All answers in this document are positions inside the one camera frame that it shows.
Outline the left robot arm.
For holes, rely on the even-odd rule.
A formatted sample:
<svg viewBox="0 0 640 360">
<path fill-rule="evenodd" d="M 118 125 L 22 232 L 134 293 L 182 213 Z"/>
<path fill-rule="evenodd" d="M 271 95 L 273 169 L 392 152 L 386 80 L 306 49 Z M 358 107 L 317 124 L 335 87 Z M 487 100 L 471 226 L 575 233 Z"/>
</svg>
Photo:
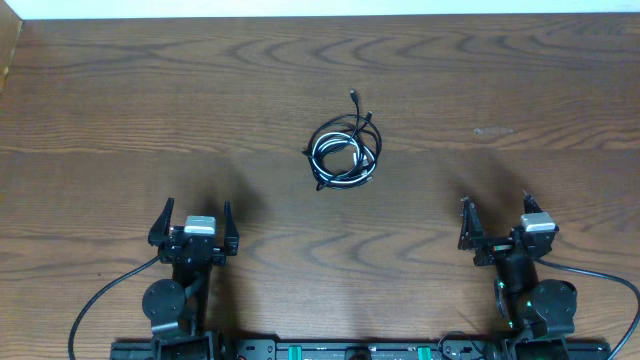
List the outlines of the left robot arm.
<svg viewBox="0 0 640 360">
<path fill-rule="evenodd" d="M 191 215 L 182 226 L 171 224 L 169 198 L 151 226 L 148 242 L 158 261 L 172 267 L 172 277 L 152 283 L 142 309 L 151 323 L 154 359 L 233 359 L 236 349 L 220 331 L 205 328 L 211 273 L 226 265 L 239 248 L 239 232 L 230 202 L 224 204 L 223 240 L 211 216 Z"/>
</svg>

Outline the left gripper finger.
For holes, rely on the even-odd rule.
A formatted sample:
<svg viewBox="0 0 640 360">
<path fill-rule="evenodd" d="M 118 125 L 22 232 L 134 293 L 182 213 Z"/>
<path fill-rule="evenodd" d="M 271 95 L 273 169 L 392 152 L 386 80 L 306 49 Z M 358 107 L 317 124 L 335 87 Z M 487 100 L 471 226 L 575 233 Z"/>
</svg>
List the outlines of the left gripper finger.
<svg viewBox="0 0 640 360">
<path fill-rule="evenodd" d="M 239 248 L 239 232 L 233 218 L 231 202 L 224 204 L 224 252 L 226 256 L 236 256 Z"/>
<path fill-rule="evenodd" d="M 174 199 L 169 197 L 161 214 L 148 232 L 148 242 L 151 246 L 161 246 L 164 242 L 170 239 L 173 207 Z"/>
</svg>

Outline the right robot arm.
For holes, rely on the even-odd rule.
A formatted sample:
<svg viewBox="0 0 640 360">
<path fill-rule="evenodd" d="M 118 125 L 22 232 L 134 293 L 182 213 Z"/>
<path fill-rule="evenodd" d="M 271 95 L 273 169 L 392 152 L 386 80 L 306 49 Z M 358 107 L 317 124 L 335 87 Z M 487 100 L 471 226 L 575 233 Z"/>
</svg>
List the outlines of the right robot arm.
<svg viewBox="0 0 640 360">
<path fill-rule="evenodd" d="M 496 269 L 494 296 L 512 333 L 484 346 L 486 359 L 567 359 L 565 339 L 575 331 L 577 290 L 569 282 L 538 277 L 535 263 L 552 250 L 559 227 L 534 198 L 523 199 L 519 224 L 506 236 L 488 236 L 476 204 L 462 202 L 458 248 L 475 252 L 476 266 Z"/>
</svg>

